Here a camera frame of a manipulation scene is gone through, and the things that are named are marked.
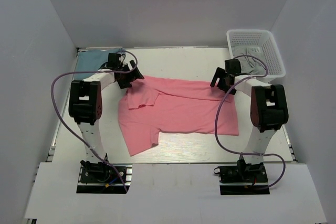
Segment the pink t shirt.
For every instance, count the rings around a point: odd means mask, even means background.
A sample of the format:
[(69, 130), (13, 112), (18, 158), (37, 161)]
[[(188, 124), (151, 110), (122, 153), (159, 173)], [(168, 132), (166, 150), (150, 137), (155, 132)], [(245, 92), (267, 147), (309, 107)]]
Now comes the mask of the pink t shirt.
[[(150, 76), (135, 80), (118, 105), (118, 123), (129, 154), (157, 146), (161, 132), (215, 134), (215, 116), (224, 94), (205, 81)], [(217, 131), (239, 135), (232, 95), (222, 105)]]

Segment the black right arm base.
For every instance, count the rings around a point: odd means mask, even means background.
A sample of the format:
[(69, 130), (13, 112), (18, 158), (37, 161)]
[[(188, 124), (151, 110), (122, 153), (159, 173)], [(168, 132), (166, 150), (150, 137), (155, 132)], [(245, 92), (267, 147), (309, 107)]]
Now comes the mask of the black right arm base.
[(263, 163), (252, 165), (240, 159), (236, 165), (218, 166), (214, 168), (213, 172), (219, 177), (222, 196), (270, 194), (268, 177)]

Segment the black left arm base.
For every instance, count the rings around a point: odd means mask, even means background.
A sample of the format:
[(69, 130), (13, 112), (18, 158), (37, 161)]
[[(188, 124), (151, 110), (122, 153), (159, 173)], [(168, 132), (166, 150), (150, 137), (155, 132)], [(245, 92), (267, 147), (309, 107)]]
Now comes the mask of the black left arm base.
[(77, 190), (78, 194), (126, 194), (131, 185), (132, 165), (81, 161)]

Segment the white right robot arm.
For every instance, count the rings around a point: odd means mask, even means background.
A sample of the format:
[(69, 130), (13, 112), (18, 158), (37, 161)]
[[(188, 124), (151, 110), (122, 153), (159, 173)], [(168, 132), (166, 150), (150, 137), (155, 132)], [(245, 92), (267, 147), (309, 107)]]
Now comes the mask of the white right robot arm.
[(268, 75), (267, 66), (261, 61), (265, 73), (255, 77), (242, 72), (239, 57), (225, 60), (225, 68), (217, 68), (211, 81), (211, 87), (224, 91), (215, 116), (215, 138), (218, 141), (218, 120), (220, 110), (230, 94), (243, 92), (250, 97), (250, 120), (253, 129), (243, 152), (232, 151), (221, 146), (225, 151), (239, 155), (238, 177), (247, 182), (263, 166), (266, 149), (274, 134), (288, 122), (289, 114), (285, 89), (282, 85), (262, 82)]

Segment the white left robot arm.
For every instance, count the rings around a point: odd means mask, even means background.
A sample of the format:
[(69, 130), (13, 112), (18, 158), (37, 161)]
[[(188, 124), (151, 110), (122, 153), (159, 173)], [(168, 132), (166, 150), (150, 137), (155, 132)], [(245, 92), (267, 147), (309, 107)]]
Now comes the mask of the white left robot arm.
[(68, 111), (85, 142), (86, 162), (95, 164), (108, 161), (99, 131), (99, 119), (103, 112), (102, 90), (115, 82), (120, 89), (127, 89), (132, 87), (135, 80), (144, 79), (138, 70), (137, 60), (124, 62), (127, 53), (109, 53), (108, 61), (97, 72), (71, 82)]

